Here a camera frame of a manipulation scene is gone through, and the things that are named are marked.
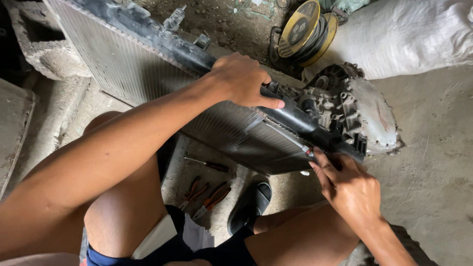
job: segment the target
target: pliers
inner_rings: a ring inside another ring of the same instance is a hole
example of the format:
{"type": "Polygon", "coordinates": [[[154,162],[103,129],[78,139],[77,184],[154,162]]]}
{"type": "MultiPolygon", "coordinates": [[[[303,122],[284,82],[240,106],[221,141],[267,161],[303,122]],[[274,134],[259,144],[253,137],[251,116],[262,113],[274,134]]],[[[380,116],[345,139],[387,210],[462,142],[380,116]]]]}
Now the pliers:
{"type": "Polygon", "coordinates": [[[199,183],[200,179],[201,179],[200,176],[196,176],[194,178],[194,181],[192,181],[191,187],[189,188],[189,191],[187,191],[184,195],[184,197],[185,197],[184,202],[181,204],[181,206],[179,206],[179,209],[181,209],[181,211],[183,211],[189,203],[194,202],[195,198],[202,195],[205,191],[207,191],[207,189],[209,189],[210,183],[207,182],[207,183],[205,183],[203,188],[201,188],[199,191],[195,192],[195,189],[196,189],[197,184],[199,183]]]}
{"type": "Polygon", "coordinates": [[[217,203],[221,202],[227,196],[227,194],[232,190],[232,188],[228,187],[227,189],[222,190],[223,186],[226,185],[226,184],[227,184],[226,182],[223,182],[222,184],[220,184],[218,187],[216,187],[212,191],[212,193],[209,195],[209,197],[204,200],[204,204],[202,205],[202,207],[192,217],[193,221],[195,221],[195,220],[201,218],[202,216],[204,216],[204,214],[207,211],[211,211],[213,209],[213,206],[215,206],[217,203]]]}

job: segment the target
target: hand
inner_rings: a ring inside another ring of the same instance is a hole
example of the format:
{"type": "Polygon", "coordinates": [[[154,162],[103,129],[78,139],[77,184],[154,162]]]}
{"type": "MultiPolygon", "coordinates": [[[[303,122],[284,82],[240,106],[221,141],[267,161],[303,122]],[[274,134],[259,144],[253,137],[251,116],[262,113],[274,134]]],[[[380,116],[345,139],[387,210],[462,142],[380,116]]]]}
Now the hand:
{"type": "Polygon", "coordinates": [[[314,147],[314,155],[319,165],[309,164],[319,178],[322,194],[352,230],[369,229],[384,219],[379,210],[379,182],[365,167],[347,154],[337,153],[334,159],[342,165],[338,171],[319,148],[314,147]]]}
{"type": "Polygon", "coordinates": [[[284,101],[264,97],[260,94],[262,83],[269,83],[271,77],[260,68],[256,60],[248,55],[233,53],[220,57],[205,75],[219,84],[225,92],[225,99],[240,106],[264,106],[273,109],[284,107],[284,101]]]}

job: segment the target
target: black cable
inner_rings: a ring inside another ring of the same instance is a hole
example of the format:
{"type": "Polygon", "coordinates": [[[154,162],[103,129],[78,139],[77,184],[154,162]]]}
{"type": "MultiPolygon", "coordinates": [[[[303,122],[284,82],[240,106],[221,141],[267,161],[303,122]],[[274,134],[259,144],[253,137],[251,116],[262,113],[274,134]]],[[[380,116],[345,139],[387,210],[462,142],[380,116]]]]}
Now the black cable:
{"type": "Polygon", "coordinates": [[[306,62],[311,59],[325,43],[328,35],[328,22],[325,16],[321,15],[312,35],[307,42],[289,58],[295,62],[306,62]]]}

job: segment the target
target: white sack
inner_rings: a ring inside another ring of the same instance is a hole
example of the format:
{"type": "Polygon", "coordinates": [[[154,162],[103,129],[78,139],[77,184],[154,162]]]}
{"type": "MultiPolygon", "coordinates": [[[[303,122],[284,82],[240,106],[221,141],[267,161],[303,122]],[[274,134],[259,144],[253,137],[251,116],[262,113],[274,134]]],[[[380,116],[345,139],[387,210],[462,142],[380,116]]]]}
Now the white sack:
{"type": "Polygon", "coordinates": [[[379,0],[349,16],[304,81],[328,65],[356,63],[366,79],[473,65],[473,0],[379,0]]]}

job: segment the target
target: knee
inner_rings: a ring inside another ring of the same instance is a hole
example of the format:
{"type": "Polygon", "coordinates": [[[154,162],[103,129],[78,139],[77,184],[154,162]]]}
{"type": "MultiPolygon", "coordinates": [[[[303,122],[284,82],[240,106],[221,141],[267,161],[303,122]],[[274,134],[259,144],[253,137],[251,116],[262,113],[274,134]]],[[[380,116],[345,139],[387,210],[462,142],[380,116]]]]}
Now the knee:
{"type": "Polygon", "coordinates": [[[92,129],[98,127],[99,125],[107,122],[108,120],[114,118],[115,116],[121,114],[121,112],[118,112],[118,111],[108,111],[108,112],[105,112],[99,116],[97,116],[96,118],[92,119],[92,121],[90,121],[90,123],[86,126],[86,128],[84,129],[84,134],[87,134],[88,132],[90,132],[92,129]]]}

